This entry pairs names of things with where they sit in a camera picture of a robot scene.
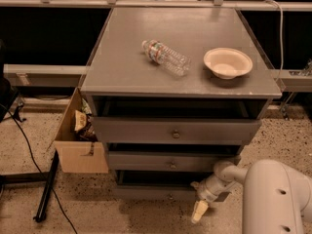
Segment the gray countertop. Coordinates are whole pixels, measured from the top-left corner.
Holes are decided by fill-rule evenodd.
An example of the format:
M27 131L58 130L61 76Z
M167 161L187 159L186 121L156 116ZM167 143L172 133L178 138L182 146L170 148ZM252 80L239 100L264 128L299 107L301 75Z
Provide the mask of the gray countertop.
M175 78L144 54L143 40L156 39L191 58L189 73ZM205 52L233 48L247 54L253 70L232 80L215 77ZM97 48L82 91L92 95L195 98L279 98L246 28L233 9L115 8Z

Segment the gray cabinet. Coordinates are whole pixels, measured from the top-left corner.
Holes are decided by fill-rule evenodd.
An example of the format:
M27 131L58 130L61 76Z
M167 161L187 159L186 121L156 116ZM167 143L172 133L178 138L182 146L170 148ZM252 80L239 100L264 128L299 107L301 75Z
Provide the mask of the gray cabinet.
M172 77L148 60L141 49L148 39L189 56L187 76ZM216 78L203 56L217 47L245 52L252 72ZM209 176L220 159L237 164L281 95L237 13L216 8L113 9L82 92L116 174L116 197L162 200L194 200L192 181Z

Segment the bowl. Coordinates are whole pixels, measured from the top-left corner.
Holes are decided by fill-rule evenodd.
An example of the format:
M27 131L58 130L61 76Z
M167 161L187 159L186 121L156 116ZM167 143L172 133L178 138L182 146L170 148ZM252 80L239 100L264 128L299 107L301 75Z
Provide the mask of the bowl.
M253 62L245 53L228 48L217 48L206 52L204 63L215 76L221 79L233 79L253 69Z

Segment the cardboard box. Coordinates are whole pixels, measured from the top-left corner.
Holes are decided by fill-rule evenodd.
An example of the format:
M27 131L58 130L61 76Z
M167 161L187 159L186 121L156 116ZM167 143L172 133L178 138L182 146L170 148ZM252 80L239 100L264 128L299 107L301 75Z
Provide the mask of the cardboard box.
M64 173L108 173L105 150L101 142L77 141L74 132L75 110L81 110L80 91L75 90L68 104L54 146L58 152L61 169Z

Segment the black stand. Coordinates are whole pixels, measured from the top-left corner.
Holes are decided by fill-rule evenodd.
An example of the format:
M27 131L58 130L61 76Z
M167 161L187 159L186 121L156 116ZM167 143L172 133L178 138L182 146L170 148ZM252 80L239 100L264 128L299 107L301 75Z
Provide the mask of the black stand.
M41 202L38 208L37 215L33 218L36 222L41 222L46 219L46 209L48 206L53 182L57 173L59 164L58 153L55 152L55 156L50 167L50 171L47 173L34 173L34 174L20 174L20 175L0 175L0 186L4 184L16 184L16 183L29 183L46 181L46 186L41 197Z

